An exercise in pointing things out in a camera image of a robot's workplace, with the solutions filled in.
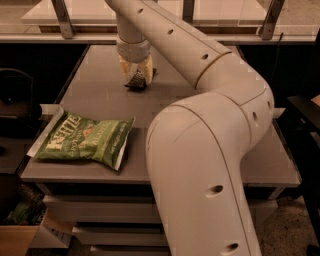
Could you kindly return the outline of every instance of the table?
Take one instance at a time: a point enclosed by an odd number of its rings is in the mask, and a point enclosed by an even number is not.
[[[96,120],[136,116],[128,137],[127,156],[119,173],[92,161],[30,159],[21,174],[22,180],[38,184],[47,194],[44,201],[57,217],[76,223],[73,233],[83,243],[166,246],[145,163],[146,133],[153,118],[163,108],[201,92],[189,86],[155,49],[152,49],[152,55],[157,74],[151,87],[144,92],[133,92],[123,86],[126,82],[119,68],[115,46],[91,45],[60,103],[67,111]],[[272,193],[300,183],[274,126],[243,159],[242,179],[246,186],[268,187]],[[256,223],[261,224],[275,208],[274,200],[265,205],[253,202],[252,214]],[[122,226],[115,228],[114,223]],[[143,235],[145,225],[151,225],[148,226],[151,233],[160,232],[161,235],[150,236],[151,240],[146,242]],[[132,242],[132,237],[124,237],[124,230],[138,240]],[[119,239],[110,239],[115,233]]]

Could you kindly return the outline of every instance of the metal frame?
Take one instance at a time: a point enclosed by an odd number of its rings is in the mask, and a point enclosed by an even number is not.
[[[51,0],[56,12],[61,35],[57,33],[43,35],[33,34],[0,34],[1,43],[114,43],[115,34],[80,34],[75,33],[75,30],[71,24],[66,5],[64,0]],[[239,37],[238,34],[210,34],[213,39],[227,44],[277,44],[279,36],[274,36],[274,29],[276,22],[281,13],[282,6],[285,0],[272,0],[266,19],[263,26],[258,33],[245,34]],[[195,0],[184,0],[183,3],[183,20],[189,23],[193,22],[193,13],[195,7]],[[320,35],[308,35],[308,36],[283,36],[282,44],[313,44],[316,39],[317,44],[320,42]]]
[[[259,36],[262,40],[272,39],[284,1],[285,0],[272,0],[266,19],[264,20],[263,26],[259,31]]]
[[[65,39],[73,38],[74,31],[73,31],[73,27],[72,27],[68,10],[64,0],[51,0],[51,1],[59,21],[60,31],[63,38]]]

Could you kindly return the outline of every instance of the black chair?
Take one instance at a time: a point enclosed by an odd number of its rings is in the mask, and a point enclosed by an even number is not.
[[[289,97],[286,110],[276,121],[302,179],[292,196],[303,196],[320,245],[320,148],[313,136],[320,136],[320,106],[302,96]],[[309,245],[307,255],[320,256],[319,247]]]
[[[34,83],[21,70],[0,68],[0,136],[34,138],[41,115],[33,97]]]

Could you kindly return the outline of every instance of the gray table top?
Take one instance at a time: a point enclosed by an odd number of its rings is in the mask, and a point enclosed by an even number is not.
[[[31,159],[21,178],[39,183],[149,183],[145,163],[145,138],[149,124],[166,106],[200,93],[156,50],[153,49],[152,55],[154,67],[157,68],[153,84],[144,92],[132,92],[123,86],[125,80],[119,68],[115,46],[92,45],[60,104],[67,111],[96,120],[136,116],[134,128],[128,137],[128,157],[123,159],[119,173],[93,161]],[[273,126],[267,136],[244,158],[241,166],[243,182],[298,184],[294,166]]]

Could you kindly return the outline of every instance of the bag of chips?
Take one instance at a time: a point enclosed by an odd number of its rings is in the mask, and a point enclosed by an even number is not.
[[[28,155],[37,159],[92,159],[118,170],[134,121],[96,121],[59,107]]]

